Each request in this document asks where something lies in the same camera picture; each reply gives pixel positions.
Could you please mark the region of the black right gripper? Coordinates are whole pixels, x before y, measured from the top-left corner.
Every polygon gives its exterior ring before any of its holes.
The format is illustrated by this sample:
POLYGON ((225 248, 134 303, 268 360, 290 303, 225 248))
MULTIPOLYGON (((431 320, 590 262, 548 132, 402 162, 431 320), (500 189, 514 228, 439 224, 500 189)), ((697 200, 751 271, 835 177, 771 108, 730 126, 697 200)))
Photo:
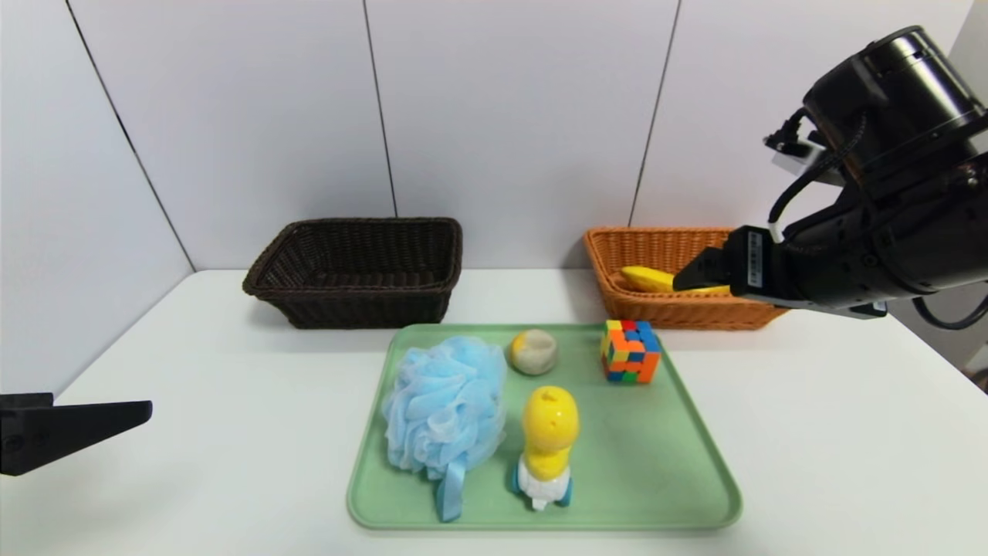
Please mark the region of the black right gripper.
POLYGON ((843 300, 853 278, 844 268, 844 218, 850 204, 835 204, 787 226, 782 242, 769 229, 741 226, 724 246, 707 246, 685 264, 674 291, 730 286, 732 295, 787 309, 819 313, 879 313, 878 300, 843 300))

